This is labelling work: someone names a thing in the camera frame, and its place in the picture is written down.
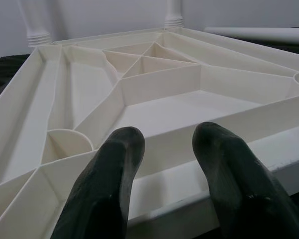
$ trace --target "white 3d printed tray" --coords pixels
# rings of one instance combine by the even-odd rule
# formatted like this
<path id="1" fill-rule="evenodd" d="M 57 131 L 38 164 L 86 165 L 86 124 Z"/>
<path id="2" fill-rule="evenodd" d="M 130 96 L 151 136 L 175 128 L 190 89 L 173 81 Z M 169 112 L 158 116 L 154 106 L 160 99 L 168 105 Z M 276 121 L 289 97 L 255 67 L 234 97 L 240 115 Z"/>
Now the white 3d printed tray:
<path id="1" fill-rule="evenodd" d="M 146 140 L 128 238 L 213 229 L 192 150 L 204 121 L 241 136 L 290 194 L 299 191 L 299 55 L 185 28 L 35 49 L 0 96 L 0 239 L 50 238 L 75 179 L 124 126 Z M 198 202 L 195 216 L 158 225 Z"/>

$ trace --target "black fabric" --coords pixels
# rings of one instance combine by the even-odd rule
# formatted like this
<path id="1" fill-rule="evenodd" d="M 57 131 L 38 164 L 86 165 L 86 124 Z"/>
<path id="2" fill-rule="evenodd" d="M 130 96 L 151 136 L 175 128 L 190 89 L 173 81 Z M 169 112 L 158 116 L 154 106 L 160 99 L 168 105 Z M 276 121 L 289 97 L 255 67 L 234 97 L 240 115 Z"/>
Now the black fabric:
<path id="1" fill-rule="evenodd" d="M 5 56 L 0 58 L 0 94 L 29 55 Z"/>

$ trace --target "white plastic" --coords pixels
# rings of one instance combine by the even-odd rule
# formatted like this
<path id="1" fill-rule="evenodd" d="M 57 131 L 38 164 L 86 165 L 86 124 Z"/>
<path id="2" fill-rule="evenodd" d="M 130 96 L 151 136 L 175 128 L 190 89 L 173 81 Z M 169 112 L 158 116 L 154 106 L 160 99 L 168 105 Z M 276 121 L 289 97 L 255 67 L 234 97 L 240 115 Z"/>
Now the white plastic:
<path id="1" fill-rule="evenodd" d="M 35 49 L 0 96 L 0 238 L 49 238 L 77 176 L 124 126 L 146 141 L 129 237 L 193 238 L 213 229 L 192 150 L 203 121 L 240 135 L 289 193 L 299 191 L 299 56 L 184 28 Z M 133 230 L 193 202 L 207 208 L 195 217 L 210 220 L 191 233 L 168 234 L 158 224 L 152 235 Z"/>

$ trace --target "white wall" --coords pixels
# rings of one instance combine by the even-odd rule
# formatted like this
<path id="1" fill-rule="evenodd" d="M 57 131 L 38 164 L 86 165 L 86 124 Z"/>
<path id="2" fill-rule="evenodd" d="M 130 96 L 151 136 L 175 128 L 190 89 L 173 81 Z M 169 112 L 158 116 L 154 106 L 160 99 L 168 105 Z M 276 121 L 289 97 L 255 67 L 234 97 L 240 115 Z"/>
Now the white wall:
<path id="1" fill-rule="evenodd" d="M 36 0 L 53 40 L 164 25 L 165 0 Z M 299 26 L 299 0 L 183 0 L 185 27 Z M 0 57 L 30 52 L 16 0 L 0 0 Z"/>

